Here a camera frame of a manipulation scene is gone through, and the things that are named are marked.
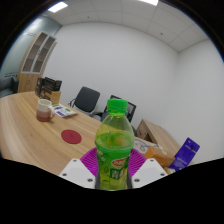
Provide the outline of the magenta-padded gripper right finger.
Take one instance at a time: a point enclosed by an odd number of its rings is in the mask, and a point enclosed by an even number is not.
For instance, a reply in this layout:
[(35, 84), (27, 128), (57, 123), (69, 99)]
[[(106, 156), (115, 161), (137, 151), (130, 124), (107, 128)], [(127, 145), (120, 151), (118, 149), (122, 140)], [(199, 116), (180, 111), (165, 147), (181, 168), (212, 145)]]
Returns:
[(167, 173), (153, 158), (146, 159), (137, 150), (133, 149), (128, 164), (128, 188), (141, 188), (165, 177)]

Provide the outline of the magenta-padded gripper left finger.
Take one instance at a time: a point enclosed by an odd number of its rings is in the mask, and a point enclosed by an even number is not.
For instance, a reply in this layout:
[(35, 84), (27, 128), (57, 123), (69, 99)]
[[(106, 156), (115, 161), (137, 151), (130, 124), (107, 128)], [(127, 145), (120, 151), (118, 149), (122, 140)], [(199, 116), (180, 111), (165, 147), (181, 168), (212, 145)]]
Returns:
[(73, 158), (59, 176), (78, 186), (96, 189), (99, 186), (97, 149), (91, 149), (80, 159)]

